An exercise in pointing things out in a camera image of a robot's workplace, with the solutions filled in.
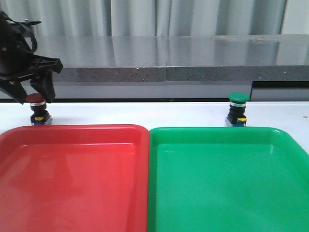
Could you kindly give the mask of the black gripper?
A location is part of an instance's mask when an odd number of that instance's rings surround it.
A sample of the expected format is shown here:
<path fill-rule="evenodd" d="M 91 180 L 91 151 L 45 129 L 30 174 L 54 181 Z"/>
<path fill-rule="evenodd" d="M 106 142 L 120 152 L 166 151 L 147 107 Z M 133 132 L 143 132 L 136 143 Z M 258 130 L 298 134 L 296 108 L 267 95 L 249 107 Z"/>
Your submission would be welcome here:
<path fill-rule="evenodd" d="M 35 75 L 30 85 L 40 93 L 47 103 L 55 99 L 52 72 L 60 73 L 63 65 L 59 58 L 36 55 L 37 40 L 32 26 L 41 21 L 12 20 L 4 11 L 0 12 L 0 90 L 16 102 L 24 104 L 27 92 L 15 81 Z"/>

